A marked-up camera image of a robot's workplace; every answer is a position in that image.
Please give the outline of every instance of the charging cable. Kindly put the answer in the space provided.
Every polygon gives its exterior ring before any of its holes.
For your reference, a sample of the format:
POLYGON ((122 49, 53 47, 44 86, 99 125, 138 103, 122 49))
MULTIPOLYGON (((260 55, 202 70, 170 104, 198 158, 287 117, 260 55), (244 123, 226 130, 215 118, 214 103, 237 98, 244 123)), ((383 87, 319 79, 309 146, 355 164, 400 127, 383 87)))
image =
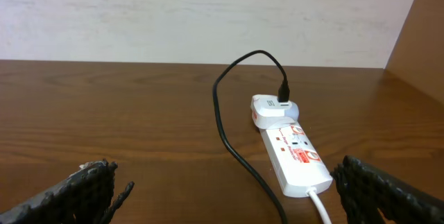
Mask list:
POLYGON ((307 192, 307 195, 310 196, 311 200, 313 200, 313 203, 318 209, 319 215, 321 216, 322 222, 324 222, 324 224, 332 224, 330 217, 328 216, 327 210, 325 210, 324 205, 322 204, 321 200, 319 199, 314 189, 310 189, 307 192))
POLYGON ((222 126, 222 119, 221 119, 221 112, 219 110, 219 100, 217 99, 217 85, 219 82, 221 82, 222 78, 236 65, 239 64, 242 60, 245 60, 246 58, 249 58, 252 55, 255 54, 264 54, 267 57, 269 57, 279 68, 279 70, 282 72, 282 75, 284 76, 284 80, 282 81, 282 84, 278 91, 278 100, 279 102, 287 102, 289 100, 290 96, 290 89, 287 81, 287 75, 285 74, 284 68, 280 65, 280 63, 268 52, 266 51, 252 51, 250 53, 247 53, 246 55, 243 55, 242 57, 235 60, 232 64, 230 64, 225 71, 216 79, 216 82, 214 82, 213 85, 213 104, 214 104, 214 114, 216 117, 216 125, 217 130, 219 131, 219 136, 222 139, 223 145, 227 148, 228 152, 231 153, 231 155, 236 158, 238 162, 244 166, 244 168, 253 175, 253 177, 258 181, 258 183, 261 185, 261 187, 265 190, 267 195, 270 197, 270 199, 273 201, 273 204, 276 206, 276 209, 279 212, 280 219, 282 221, 282 224, 287 224, 287 216, 285 215, 284 208, 280 204, 278 198, 273 193, 273 191, 270 189, 270 187, 267 185, 265 180, 262 178, 262 176, 249 164, 247 161, 240 155, 238 152, 231 147, 230 143, 228 142, 227 136, 225 135, 225 131, 223 130, 222 126))

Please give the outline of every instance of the white power strip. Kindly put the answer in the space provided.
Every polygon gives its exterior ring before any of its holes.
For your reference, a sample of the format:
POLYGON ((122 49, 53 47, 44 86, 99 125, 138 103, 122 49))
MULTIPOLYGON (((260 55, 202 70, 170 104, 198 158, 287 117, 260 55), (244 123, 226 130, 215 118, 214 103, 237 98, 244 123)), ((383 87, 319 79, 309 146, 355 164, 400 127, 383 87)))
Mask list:
POLYGON ((260 132, 284 195, 307 197, 329 188, 333 179, 299 123, 260 132))

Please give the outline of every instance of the brown tabletop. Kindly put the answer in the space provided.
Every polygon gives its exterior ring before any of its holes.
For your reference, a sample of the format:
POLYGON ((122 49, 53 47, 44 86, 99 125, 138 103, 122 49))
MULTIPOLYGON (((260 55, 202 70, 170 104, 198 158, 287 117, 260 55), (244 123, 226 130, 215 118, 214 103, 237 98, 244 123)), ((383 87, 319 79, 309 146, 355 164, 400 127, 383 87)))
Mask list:
MULTIPOLYGON (((225 65, 0 61, 0 212, 78 165, 119 163, 135 188, 113 223, 279 223, 273 203, 226 151, 211 87, 225 65)), ((444 200, 444 107, 381 69, 286 67, 300 124, 332 170, 353 155, 444 200)), ((290 223, 320 223, 282 195, 250 118, 276 94, 275 67, 239 66, 219 87, 225 132, 270 184, 290 223)), ((332 185, 321 200, 345 223, 332 185)))

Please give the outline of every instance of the black cable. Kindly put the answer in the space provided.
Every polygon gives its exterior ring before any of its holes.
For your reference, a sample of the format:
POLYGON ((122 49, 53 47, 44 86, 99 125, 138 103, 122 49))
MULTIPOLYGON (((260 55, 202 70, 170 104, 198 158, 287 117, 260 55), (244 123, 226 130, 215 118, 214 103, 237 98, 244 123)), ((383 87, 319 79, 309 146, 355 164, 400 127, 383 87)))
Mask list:
POLYGON ((266 51, 261 51, 261 50, 252 51, 246 55, 243 55, 242 57, 240 57, 236 61, 234 61, 232 64, 230 64, 230 66, 228 66, 227 69, 225 69, 225 71, 223 71, 223 73, 216 79, 216 82, 214 82, 214 85, 213 85, 214 114, 216 116, 217 130, 219 131, 219 135, 221 136, 223 145, 225 145, 228 152, 230 152, 231 155, 233 155, 234 158, 236 158, 236 160, 238 162, 240 162, 242 164, 242 166, 244 166, 244 168, 256 178, 258 183, 265 190, 265 192, 268 194, 268 196, 270 197, 270 199, 273 201, 274 205, 276 206, 282 223, 287 224, 287 216, 285 215, 284 208, 281 206, 278 198, 275 196, 273 191, 271 191, 270 187, 267 185, 267 183, 262 178, 262 176, 249 163, 247 163, 247 161, 240 154, 238 154, 238 152, 233 147, 231 147, 230 143, 228 142, 227 136, 225 135, 225 131, 223 130, 221 112, 219 111, 219 100, 217 99, 217 85, 219 84, 219 82, 231 70, 231 68, 233 68, 236 64, 239 64, 242 60, 245 60, 246 58, 249 58, 250 56, 258 54, 258 53, 262 53, 262 54, 266 55, 267 57, 269 57, 276 64, 276 66, 279 68, 279 70, 282 72, 282 75, 284 76, 284 80, 282 81, 281 88, 279 89, 279 97, 280 98, 286 97, 287 99, 283 100, 283 101, 288 101, 290 91, 288 89, 287 75, 285 74, 284 68, 282 68, 282 66, 279 64, 279 62, 270 53, 268 53, 266 51))

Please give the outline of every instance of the white power cord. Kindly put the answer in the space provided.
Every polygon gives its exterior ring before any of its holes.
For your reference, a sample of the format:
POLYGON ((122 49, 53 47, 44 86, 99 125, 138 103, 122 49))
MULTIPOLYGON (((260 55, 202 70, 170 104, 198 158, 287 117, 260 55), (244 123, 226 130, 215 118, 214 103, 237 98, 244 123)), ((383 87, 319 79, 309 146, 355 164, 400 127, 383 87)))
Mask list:
POLYGON ((321 215, 322 218, 322 222, 324 222, 324 224, 332 224, 332 221, 328 216, 327 210, 325 210, 324 205, 322 204, 318 195, 313 190, 308 191, 307 194, 313 200, 314 205, 318 209, 319 215, 321 215))

